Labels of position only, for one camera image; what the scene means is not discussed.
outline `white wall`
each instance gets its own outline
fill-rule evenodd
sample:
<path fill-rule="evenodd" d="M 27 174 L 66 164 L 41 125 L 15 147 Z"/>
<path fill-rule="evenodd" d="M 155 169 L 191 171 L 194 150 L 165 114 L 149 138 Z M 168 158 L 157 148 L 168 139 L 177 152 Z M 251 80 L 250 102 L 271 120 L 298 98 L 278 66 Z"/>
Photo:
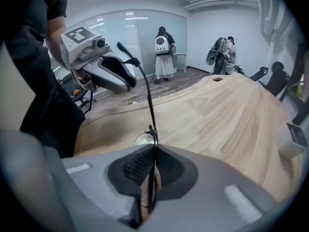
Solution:
<path fill-rule="evenodd" d="M 269 44 L 260 33 L 259 11 L 251 8 L 231 8 L 204 11 L 188 20 L 187 65 L 206 71 L 208 51 L 219 37 L 235 39 L 236 64 L 251 76 L 264 66 Z"/>
<path fill-rule="evenodd" d="M 129 9 L 158 10 L 189 16 L 176 0 L 68 0 L 66 24 L 69 28 L 96 15 Z"/>

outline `black chair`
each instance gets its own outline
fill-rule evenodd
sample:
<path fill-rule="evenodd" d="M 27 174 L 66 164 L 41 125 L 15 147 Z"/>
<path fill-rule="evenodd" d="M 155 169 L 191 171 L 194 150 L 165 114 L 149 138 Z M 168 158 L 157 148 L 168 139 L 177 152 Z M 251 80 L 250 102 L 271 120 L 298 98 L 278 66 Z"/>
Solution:
<path fill-rule="evenodd" d="M 289 75 L 286 72 L 283 70 L 275 70 L 266 85 L 261 81 L 259 81 L 259 83 L 274 96 L 277 96 L 287 86 L 288 81 Z"/>
<path fill-rule="evenodd" d="M 269 68 L 267 67 L 261 67 L 260 70 L 255 73 L 253 76 L 249 77 L 253 81 L 258 81 L 260 80 L 263 76 L 266 76 L 268 73 Z"/>
<path fill-rule="evenodd" d="M 81 86 L 79 86 L 72 78 L 71 74 L 66 75 L 62 80 L 59 81 L 62 88 L 67 92 L 67 94 L 72 98 L 72 100 L 74 102 L 81 102 L 82 104 L 79 106 L 79 108 L 83 108 L 84 106 L 86 106 L 88 103 L 89 104 L 89 109 L 84 112 L 84 114 L 88 113 L 89 111 L 91 111 L 91 105 L 92 105 L 92 100 L 94 102 L 97 102 L 96 99 L 93 99 L 93 92 L 90 93 L 90 100 L 88 100 L 87 98 L 84 98 L 85 94 L 88 92 L 87 89 L 82 88 Z M 79 89 L 81 91 L 81 93 L 77 96 L 73 96 L 73 92 L 75 90 Z"/>

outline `wooden table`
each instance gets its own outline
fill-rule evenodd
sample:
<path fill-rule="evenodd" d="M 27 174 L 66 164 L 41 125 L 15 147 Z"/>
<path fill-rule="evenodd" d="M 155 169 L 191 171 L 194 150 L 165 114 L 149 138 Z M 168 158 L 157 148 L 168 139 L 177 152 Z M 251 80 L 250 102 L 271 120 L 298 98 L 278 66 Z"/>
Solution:
<path fill-rule="evenodd" d="M 153 103 L 161 144 L 223 160 L 278 202 L 296 190 L 301 158 L 288 161 L 275 145 L 280 127 L 291 122 L 289 115 L 279 100 L 251 79 L 237 73 L 207 76 Z M 81 125 L 75 156 L 134 146 L 150 124 L 146 101 L 99 110 Z"/>

